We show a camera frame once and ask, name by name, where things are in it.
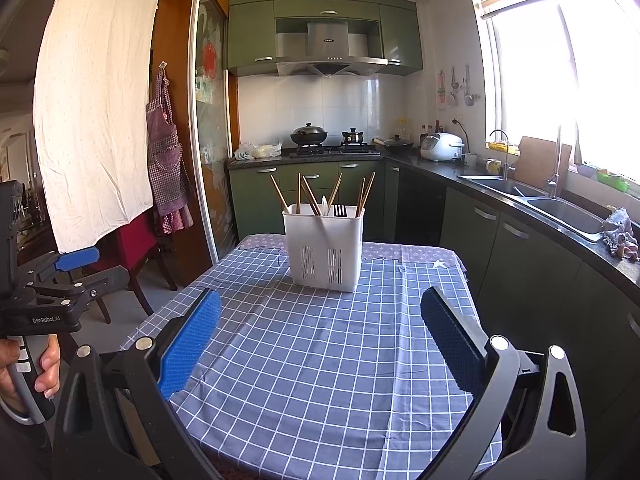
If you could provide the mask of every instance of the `faucet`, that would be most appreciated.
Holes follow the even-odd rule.
[[[558,126],[558,136],[556,137],[556,155],[555,161],[556,166],[554,168],[554,174],[550,179],[546,181],[546,187],[548,189],[548,193],[546,194],[549,198],[556,198],[558,195],[558,180],[560,180],[560,158],[562,155],[562,124]]]
[[[504,130],[501,130],[500,128],[496,128],[494,131],[492,131],[489,134],[489,136],[491,136],[492,134],[496,134],[496,132],[500,132],[505,137],[507,137],[507,151],[504,152],[504,172],[502,173],[502,179],[503,180],[507,180],[508,177],[509,177],[509,163],[508,163],[508,158],[509,158],[509,137],[507,136],[507,133]],[[498,142],[498,135],[497,134],[495,136],[495,142]]]

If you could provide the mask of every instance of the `rice cooker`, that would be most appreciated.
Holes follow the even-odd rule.
[[[441,132],[424,137],[420,145],[420,155],[422,158],[434,160],[453,160],[462,158],[462,149],[465,147],[462,138]]]

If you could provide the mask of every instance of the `human hand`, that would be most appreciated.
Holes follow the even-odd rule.
[[[0,339],[0,397],[14,410],[25,413],[22,399],[15,391],[14,382],[6,367],[15,363],[20,356],[20,345],[17,341]],[[49,345],[40,357],[43,372],[36,379],[34,389],[44,392],[50,399],[60,389],[60,345],[58,336],[49,336]]]

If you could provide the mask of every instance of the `pot lid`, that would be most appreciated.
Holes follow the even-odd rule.
[[[325,134],[326,130],[320,126],[312,126],[311,123],[307,123],[306,126],[296,128],[293,130],[293,135],[306,135],[306,134]]]
[[[401,139],[400,135],[395,135],[393,139],[385,140],[386,146],[408,146],[413,145],[410,140]]]

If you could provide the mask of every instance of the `blue gripper pad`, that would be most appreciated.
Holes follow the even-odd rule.
[[[218,325],[220,308],[220,296],[207,291],[200,303],[187,312],[188,318],[160,357],[158,388],[165,400],[187,383]]]
[[[85,265],[94,264],[100,259],[100,251],[95,247],[87,247],[73,251],[72,253],[60,254],[56,261],[56,269],[67,272],[68,270],[79,269]]]
[[[465,316],[433,286],[422,295],[420,313],[458,387],[474,397],[482,394],[484,356],[466,330]]]

